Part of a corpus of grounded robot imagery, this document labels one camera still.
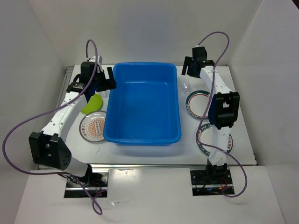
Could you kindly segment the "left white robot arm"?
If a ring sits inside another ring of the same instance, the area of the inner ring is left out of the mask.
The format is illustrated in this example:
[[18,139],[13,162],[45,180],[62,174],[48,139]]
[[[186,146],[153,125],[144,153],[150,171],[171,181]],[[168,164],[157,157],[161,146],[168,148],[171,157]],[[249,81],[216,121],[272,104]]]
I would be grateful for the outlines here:
[[50,122],[40,132],[32,132],[29,136],[33,162],[67,173],[84,187],[91,185],[95,177],[92,166],[72,156],[66,138],[76,117],[92,97],[115,88],[112,67],[105,72],[95,58],[82,62],[80,73],[68,85],[65,98]]

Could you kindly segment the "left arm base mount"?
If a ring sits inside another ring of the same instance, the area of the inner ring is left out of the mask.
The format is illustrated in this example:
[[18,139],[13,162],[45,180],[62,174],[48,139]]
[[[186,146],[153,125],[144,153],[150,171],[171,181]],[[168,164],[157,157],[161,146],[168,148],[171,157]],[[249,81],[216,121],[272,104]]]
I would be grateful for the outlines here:
[[[89,192],[92,197],[107,198],[107,187],[109,170],[100,169],[93,173],[94,177],[91,182],[83,183],[85,189]],[[82,187],[74,180],[68,178],[64,190],[64,198],[87,198],[88,195],[84,192]]]

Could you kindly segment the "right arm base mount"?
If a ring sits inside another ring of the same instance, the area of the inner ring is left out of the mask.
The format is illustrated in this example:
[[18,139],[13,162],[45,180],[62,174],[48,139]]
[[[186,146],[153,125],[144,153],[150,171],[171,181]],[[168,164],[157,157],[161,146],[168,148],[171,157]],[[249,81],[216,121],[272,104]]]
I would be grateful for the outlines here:
[[231,173],[227,173],[216,180],[207,178],[204,169],[191,169],[190,170],[192,195],[193,196],[216,196],[216,195],[234,195],[234,186],[231,178]]

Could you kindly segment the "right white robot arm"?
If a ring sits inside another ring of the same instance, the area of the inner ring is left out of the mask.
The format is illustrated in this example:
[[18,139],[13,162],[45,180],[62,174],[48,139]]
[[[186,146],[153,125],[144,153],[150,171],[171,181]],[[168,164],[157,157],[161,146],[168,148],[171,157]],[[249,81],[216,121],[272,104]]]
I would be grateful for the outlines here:
[[208,119],[212,126],[212,150],[207,159],[205,178],[209,183],[221,181],[227,174],[228,139],[238,118],[240,95],[224,83],[212,60],[208,60],[205,47],[192,48],[186,56],[182,75],[202,79],[210,90]]

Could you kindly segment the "green red rimmed plate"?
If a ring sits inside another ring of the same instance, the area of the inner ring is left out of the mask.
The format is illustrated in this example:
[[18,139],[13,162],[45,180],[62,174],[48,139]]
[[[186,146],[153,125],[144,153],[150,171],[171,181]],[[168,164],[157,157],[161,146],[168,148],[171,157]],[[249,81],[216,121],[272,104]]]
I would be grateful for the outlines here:
[[208,119],[208,112],[203,117],[207,103],[209,101],[210,93],[199,90],[190,93],[185,101],[187,111],[196,119]]

